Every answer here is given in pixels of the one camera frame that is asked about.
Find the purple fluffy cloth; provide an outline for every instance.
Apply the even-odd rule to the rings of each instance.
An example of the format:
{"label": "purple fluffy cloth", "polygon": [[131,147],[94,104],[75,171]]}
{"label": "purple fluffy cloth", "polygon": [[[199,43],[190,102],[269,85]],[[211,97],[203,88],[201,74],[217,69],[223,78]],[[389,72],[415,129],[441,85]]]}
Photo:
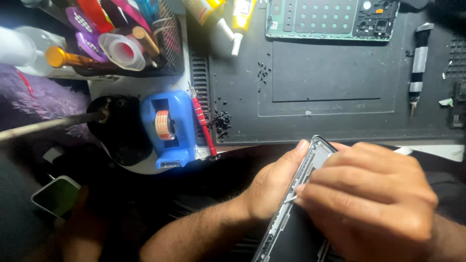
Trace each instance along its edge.
{"label": "purple fluffy cloth", "polygon": [[[0,95],[10,101],[14,108],[26,114],[38,115],[44,120],[86,112],[90,104],[89,96],[75,93],[70,87],[63,87],[46,77],[23,75],[31,85],[33,96],[14,67],[0,64]],[[88,142],[95,139],[86,124],[70,126],[66,130],[67,134]]]}

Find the wooden handle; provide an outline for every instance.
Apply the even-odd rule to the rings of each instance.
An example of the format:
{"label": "wooden handle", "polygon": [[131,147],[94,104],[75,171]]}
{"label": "wooden handle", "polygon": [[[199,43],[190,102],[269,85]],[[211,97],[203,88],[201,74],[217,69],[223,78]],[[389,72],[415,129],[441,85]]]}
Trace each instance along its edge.
{"label": "wooden handle", "polygon": [[157,57],[160,54],[157,45],[152,41],[151,36],[142,27],[133,28],[133,36],[144,47],[150,57]]}

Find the purple tool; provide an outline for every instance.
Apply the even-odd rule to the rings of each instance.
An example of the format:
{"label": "purple tool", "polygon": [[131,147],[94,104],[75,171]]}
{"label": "purple tool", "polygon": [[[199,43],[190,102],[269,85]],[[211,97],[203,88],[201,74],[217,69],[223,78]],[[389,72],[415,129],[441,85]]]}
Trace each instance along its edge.
{"label": "purple tool", "polygon": [[100,35],[99,30],[94,25],[91,19],[89,19],[81,9],[77,7],[67,7],[65,9],[66,15],[68,16],[69,22],[75,26],[78,31],[83,33],[90,33]]}
{"label": "purple tool", "polygon": [[95,34],[78,32],[75,34],[79,47],[91,58],[99,62],[107,62],[109,58],[100,49],[99,37]]}

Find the yellow glue tube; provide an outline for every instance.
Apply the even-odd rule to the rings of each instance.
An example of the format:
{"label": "yellow glue tube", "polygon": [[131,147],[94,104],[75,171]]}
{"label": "yellow glue tube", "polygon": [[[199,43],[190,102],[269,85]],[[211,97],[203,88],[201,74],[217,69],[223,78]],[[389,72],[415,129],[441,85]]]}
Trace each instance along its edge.
{"label": "yellow glue tube", "polygon": [[225,0],[181,0],[196,20],[205,27],[217,26],[233,41],[234,34],[222,17]]}
{"label": "yellow glue tube", "polygon": [[232,56],[238,56],[241,40],[243,40],[243,34],[249,29],[256,1],[257,0],[234,0],[232,29],[235,34]]}

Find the green phone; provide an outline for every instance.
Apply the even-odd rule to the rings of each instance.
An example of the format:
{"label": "green phone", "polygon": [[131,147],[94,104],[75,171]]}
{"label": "green phone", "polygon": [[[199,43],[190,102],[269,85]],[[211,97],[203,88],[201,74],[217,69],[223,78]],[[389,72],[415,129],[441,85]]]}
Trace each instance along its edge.
{"label": "green phone", "polygon": [[69,219],[81,186],[68,176],[59,176],[31,196],[31,201],[49,213]]}

